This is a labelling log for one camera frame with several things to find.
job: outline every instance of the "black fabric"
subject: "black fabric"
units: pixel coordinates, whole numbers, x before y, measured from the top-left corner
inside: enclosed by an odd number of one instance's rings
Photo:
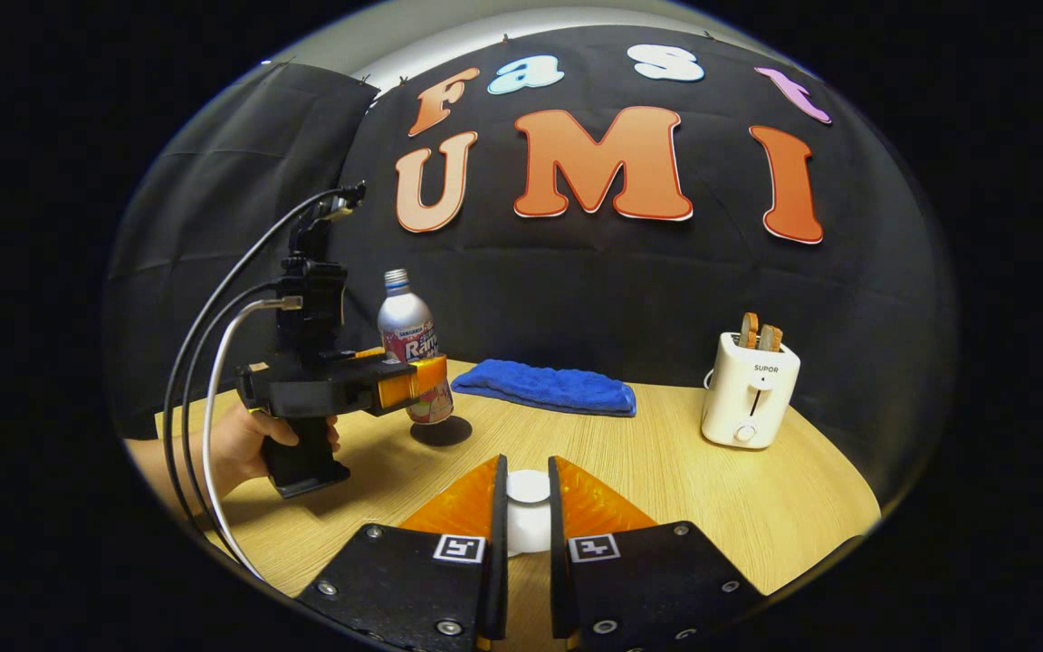
[[[332,189],[375,88],[314,66],[260,66],[202,108],[156,158],[120,224],[103,289],[107,397],[120,433],[154,437],[183,338],[232,265],[298,202]],[[287,235],[262,249],[224,300],[274,277]],[[207,391],[211,355],[192,397]],[[273,321],[237,332],[237,364],[257,362]]]
[[[642,77],[626,54],[641,43],[688,50],[706,75],[697,82]],[[534,54],[558,57],[566,76],[506,95],[485,91],[501,66]],[[480,77],[466,82],[447,119],[410,140],[417,95],[471,66]],[[806,88],[832,124],[803,114],[754,66]],[[626,106],[682,116],[675,146],[680,186],[695,203],[690,219],[617,215],[612,201],[624,173],[596,214],[585,214],[561,175],[559,191],[571,197],[565,214],[514,214],[526,180],[526,137],[514,120],[563,108],[598,141]],[[811,149],[822,244],[767,234],[770,169],[751,125],[782,129]],[[469,129],[477,143],[463,209],[439,231],[405,231],[394,214],[396,161],[432,149],[422,172],[429,206],[442,193],[438,145]],[[344,162],[342,182],[361,178],[368,197],[334,226],[330,251],[350,269],[344,346],[380,343],[382,273],[398,267],[429,303],[451,358],[585,368],[635,383],[699,387],[718,334],[737,331],[750,310],[782,329],[802,359],[793,406],[851,459],[881,505],[905,488],[940,435],[955,373],[956,315],[936,218],[856,108],[790,66],[638,26],[511,38],[381,96]]]

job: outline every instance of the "table surface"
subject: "table surface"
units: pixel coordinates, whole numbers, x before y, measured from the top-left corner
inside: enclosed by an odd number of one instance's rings
[[[448,376],[472,364],[451,360]],[[455,412],[472,426],[466,441],[443,449],[417,442],[405,412],[343,414],[340,453],[353,477],[290,500],[266,478],[249,480],[223,500],[232,530],[252,565],[290,597],[312,581],[361,525],[399,525],[453,480],[501,454],[509,470],[545,472],[558,455],[626,497],[659,524],[688,520],[750,579],[773,594],[880,518],[860,474],[794,408],[766,450],[713,444],[700,433],[703,388],[629,383],[634,417],[567,414],[479,395],[453,394]],[[237,399],[216,396],[216,417]],[[202,432],[200,400],[189,428]],[[174,412],[178,433],[179,412]],[[162,415],[156,416],[162,426]],[[214,532],[209,538],[219,546]],[[562,652],[551,638],[550,553],[509,561],[506,641],[494,649]]]

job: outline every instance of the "letter m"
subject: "letter m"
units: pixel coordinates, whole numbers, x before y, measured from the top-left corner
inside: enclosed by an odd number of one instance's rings
[[[683,220],[695,207],[683,196],[675,161],[678,114],[655,106],[622,108],[601,143],[562,111],[536,112],[518,117],[514,126],[525,132],[525,194],[513,202],[522,217],[562,215],[568,199],[558,192],[556,170],[586,212],[596,212],[609,186],[624,168],[622,192],[614,197],[620,215],[641,219]]]

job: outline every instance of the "orange letter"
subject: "orange letter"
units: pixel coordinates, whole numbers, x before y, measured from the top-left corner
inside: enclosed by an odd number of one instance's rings
[[[417,122],[409,128],[409,138],[417,136],[417,134],[432,127],[432,125],[437,124],[440,120],[445,120],[445,117],[448,116],[448,108],[443,106],[442,103],[448,102],[452,104],[461,99],[461,94],[464,93],[463,82],[469,81],[469,79],[477,77],[480,73],[481,71],[478,69],[460,71],[453,75],[453,77],[438,83],[438,86],[427,88],[426,91],[421,92],[421,95],[417,95],[417,99],[421,100],[421,108],[417,112]]]
[[[409,152],[396,162],[396,220],[403,227],[421,234],[445,226],[464,201],[464,170],[469,146],[477,141],[477,132],[466,131],[451,136],[438,147],[445,154],[445,186],[442,198],[434,206],[421,203],[421,173],[429,160],[429,149]]]
[[[558,192],[556,169],[586,212],[606,198],[609,185],[625,170],[625,186],[614,197],[614,210],[626,217],[683,220],[690,217],[690,199],[683,197],[675,163],[678,114],[654,106],[622,108],[601,143],[562,111],[518,117],[513,125],[525,132],[525,194],[513,202],[522,217],[554,217],[571,202]]]
[[[772,235],[796,243],[819,244],[823,226],[811,210],[811,182],[807,178],[807,156],[811,149],[791,134],[771,127],[749,128],[762,144],[767,164],[771,165],[771,210],[762,216],[762,225]]]

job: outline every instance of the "black cable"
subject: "black cable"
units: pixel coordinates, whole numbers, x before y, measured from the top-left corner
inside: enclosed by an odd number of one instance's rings
[[[174,405],[171,401],[171,395],[173,395],[175,389],[176,377],[179,375],[179,366],[183,363],[183,358],[187,355],[189,347],[191,346],[191,340],[196,336],[196,331],[199,329],[200,323],[202,323],[208,318],[208,313],[212,310],[212,306],[219,300],[223,290],[227,289],[227,286],[236,281],[236,277],[240,275],[240,272],[244,270],[244,267],[249,263],[249,261],[257,256],[261,247],[264,247],[264,243],[268,241],[272,236],[276,235],[278,231],[282,231],[295,216],[300,215],[306,208],[310,207],[311,203],[318,201],[323,197],[330,195],[335,195],[340,193],[343,189],[332,189],[324,190],[323,193],[316,193],[315,195],[308,197],[305,201],[298,203],[297,208],[287,212],[285,217],[282,217],[273,223],[273,225],[261,236],[260,240],[257,240],[256,244],[252,244],[251,248],[244,256],[237,261],[235,267],[232,271],[228,271],[227,276],[223,277],[220,285],[216,287],[215,291],[212,292],[211,296],[208,297],[208,303],[203,305],[203,308],[199,310],[199,314],[195,316],[195,321],[191,322],[191,329],[188,330],[188,334],[185,339],[183,339],[183,345],[179,346],[179,352],[175,356],[175,362],[171,364],[171,371],[168,375],[167,389],[163,392],[163,457],[167,458],[167,474],[168,478],[171,480],[171,488],[175,490],[175,497],[179,500],[179,505],[183,507],[183,512],[188,517],[188,523],[191,527],[195,528],[196,532],[202,532],[202,528],[196,523],[195,515],[192,515],[191,507],[188,506],[188,500],[183,496],[183,486],[179,484],[179,475],[175,470],[175,451],[171,449],[171,411],[173,411]]]
[[[191,396],[191,377],[196,371],[196,364],[199,362],[199,355],[203,352],[203,345],[208,343],[209,335],[212,334],[212,330],[215,330],[216,325],[218,325],[220,321],[223,321],[223,318],[226,317],[227,313],[232,309],[237,308],[237,306],[240,306],[241,303],[243,303],[245,298],[251,296],[251,294],[276,289],[276,286],[277,285],[274,284],[274,282],[257,285],[256,288],[250,288],[248,290],[244,290],[244,292],[240,292],[240,296],[237,296],[235,299],[228,301],[227,305],[216,314],[215,318],[212,318],[212,320],[208,323],[208,329],[203,330],[203,335],[200,335],[199,341],[195,343],[195,352],[191,356],[191,364],[188,366],[188,375],[185,377],[185,380],[183,380],[183,404],[181,413],[179,413],[179,438],[181,438],[183,441],[183,450],[187,451],[187,454],[183,456],[183,461],[188,467],[188,479],[191,480],[191,488],[194,488],[195,494],[199,497],[199,507],[202,508],[203,516],[208,516],[208,521],[212,524],[215,524],[216,520],[212,516],[212,511],[208,508],[207,501],[203,501],[203,491],[199,490],[199,480],[196,478],[195,464],[192,463],[190,455],[191,445],[188,438],[188,411],[191,406],[191,401],[189,400]],[[215,487],[208,488],[211,491],[216,490]],[[223,544],[223,548],[231,552],[232,546],[228,546],[228,541],[223,537],[223,532],[221,532],[220,528],[216,528],[216,535],[220,537],[220,544]],[[237,564],[240,564],[239,559],[236,559],[236,562]]]

